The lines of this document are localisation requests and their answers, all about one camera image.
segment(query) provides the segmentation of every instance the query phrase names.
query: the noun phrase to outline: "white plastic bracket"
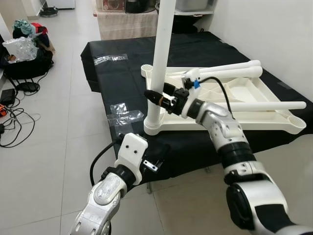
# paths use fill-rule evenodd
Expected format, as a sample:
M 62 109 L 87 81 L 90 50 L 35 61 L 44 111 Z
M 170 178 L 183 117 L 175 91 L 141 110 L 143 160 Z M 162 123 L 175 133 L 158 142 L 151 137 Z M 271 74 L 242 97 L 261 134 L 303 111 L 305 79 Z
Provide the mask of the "white plastic bracket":
M 200 76 L 201 75 L 200 75 L 200 69 L 199 68 L 191 69 L 182 75 L 182 77 L 184 79 L 189 78 L 190 81 L 192 81 L 192 82 L 195 82 L 198 79 L 200 79 Z M 192 103 L 194 102 L 194 100 L 196 98 L 198 98 L 198 96 L 200 95 L 200 91 L 201 91 L 200 85 L 198 87 L 192 87 L 191 89 L 189 89 L 188 99 L 186 101 L 186 104 L 185 104 L 182 112 L 181 112 L 182 118 L 184 118 L 184 119 L 187 118 L 188 110 L 189 110 L 190 106 L 192 105 Z
M 142 157 L 148 148 L 148 142 L 133 133 L 126 134 L 118 152 L 118 159 L 114 166 L 124 165 L 131 170 L 136 177 L 134 185 L 139 185 L 142 175 L 139 171 Z

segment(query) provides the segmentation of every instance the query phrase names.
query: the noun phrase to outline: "white tube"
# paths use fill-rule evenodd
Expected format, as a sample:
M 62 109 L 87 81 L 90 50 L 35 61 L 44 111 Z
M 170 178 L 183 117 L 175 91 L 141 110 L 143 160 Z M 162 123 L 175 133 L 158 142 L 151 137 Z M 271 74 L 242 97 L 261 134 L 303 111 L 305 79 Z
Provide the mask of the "white tube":
M 222 65 L 210 68 L 200 69 L 200 72 L 214 72 L 214 71 L 222 71 L 222 70 L 236 70 L 236 69 L 246 69 L 252 66 L 260 66 L 261 62 L 259 60 L 250 60 L 245 63 L 238 63 L 232 65 Z
M 161 0 L 156 31 L 151 90 L 162 93 L 170 49 L 176 0 Z M 145 129 L 160 125 L 160 107 L 148 101 Z
M 200 81 L 207 77 L 217 77 L 218 79 L 237 78 L 237 77 L 260 77 L 263 73 L 261 66 L 252 66 L 245 69 L 224 70 L 213 72 L 201 72 Z M 171 78 L 181 80 L 181 75 L 170 76 Z
M 227 109 L 227 103 L 215 103 Z M 231 102 L 231 111 L 233 112 L 253 112 L 253 111 L 269 111 L 269 110 L 292 110 L 292 109 L 305 109 L 306 102 L 255 102 L 255 103 L 241 103 Z

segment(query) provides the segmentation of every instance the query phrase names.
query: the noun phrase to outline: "black tablecloth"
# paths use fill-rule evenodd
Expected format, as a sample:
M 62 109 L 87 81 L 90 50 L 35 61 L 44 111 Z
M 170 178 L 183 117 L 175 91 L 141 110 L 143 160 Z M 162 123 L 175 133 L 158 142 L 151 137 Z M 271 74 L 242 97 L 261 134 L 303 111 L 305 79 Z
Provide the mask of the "black tablecloth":
M 82 53 L 86 78 L 91 89 L 101 92 L 107 115 L 110 106 L 126 103 L 128 110 L 140 110 L 147 114 L 147 100 L 143 93 L 145 79 L 140 67 L 153 64 L 155 37 L 90 42 Z M 94 59 L 106 55 L 126 54 L 127 60 L 106 61 L 97 66 Z M 169 52 L 169 67 L 213 67 L 247 62 L 249 59 L 229 44 L 209 32 L 173 35 Z M 304 96 L 264 71 L 262 81 L 281 101 L 305 101 L 306 109 L 291 112 L 307 123 L 298 135 L 285 131 L 245 131 L 253 152 L 259 152 L 287 144 L 304 134 L 313 133 L 313 104 Z M 143 122 L 132 123 L 135 133 L 144 134 Z M 112 139 L 116 138 L 114 127 L 110 128 Z M 206 131 L 166 131 L 147 137 L 170 145 L 171 150 L 158 174 L 148 173 L 144 181 L 175 177 L 196 169 L 218 164 L 214 146 Z

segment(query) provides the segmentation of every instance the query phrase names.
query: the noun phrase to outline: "robotic arm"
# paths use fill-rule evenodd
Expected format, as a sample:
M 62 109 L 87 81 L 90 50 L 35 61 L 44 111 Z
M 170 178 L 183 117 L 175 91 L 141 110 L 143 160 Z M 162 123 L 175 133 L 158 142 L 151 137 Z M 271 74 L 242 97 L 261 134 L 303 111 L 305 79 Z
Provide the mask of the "robotic arm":
M 163 95 L 146 91 L 146 97 L 168 113 L 193 118 L 204 126 L 222 158 L 227 204 L 232 221 L 256 235 L 312 235 L 313 229 L 292 223 L 286 200 L 262 163 L 256 161 L 241 125 L 231 112 L 214 103 L 197 99 L 197 70 L 185 74 L 186 88 L 165 84 Z M 119 209 L 120 199 L 142 181 L 142 171 L 157 172 L 159 164 L 144 158 L 148 143 L 135 134 L 127 134 L 121 144 L 115 167 L 102 175 L 103 181 L 89 193 L 86 207 L 77 215 L 71 235 L 109 235 L 111 219 Z
M 186 88 L 164 84 L 169 100 L 154 91 L 146 97 L 168 113 L 193 118 L 204 126 L 221 156 L 227 204 L 232 221 L 241 229 L 256 235 L 312 235 L 313 229 L 292 223 L 287 215 L 286 200 L 261 162 L 252 154 L 242 127 L 231 112 L 214 103 L 197 99 L 199 70 L 184 75 Z

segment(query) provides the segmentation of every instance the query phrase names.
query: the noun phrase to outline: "clear tape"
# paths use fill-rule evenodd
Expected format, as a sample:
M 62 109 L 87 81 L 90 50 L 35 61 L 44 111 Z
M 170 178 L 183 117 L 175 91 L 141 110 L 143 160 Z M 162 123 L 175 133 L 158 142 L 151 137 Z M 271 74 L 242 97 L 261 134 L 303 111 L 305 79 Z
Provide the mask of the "clear tape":
M 132 122 L 142 121 L 144 114 L 140 110 L 127 111 L 125 103 L 110 106 L 111 113 L 107 115 L 110 126 L 115 127 L 116 135 L 133 132 Z
M 106 61 L 120 61 L 120 60 L 128 60 L 127 54 L 121 54 L 121 55 L 105 55 L 97 57 L 93 60 L 94 65 L 99 65 Z

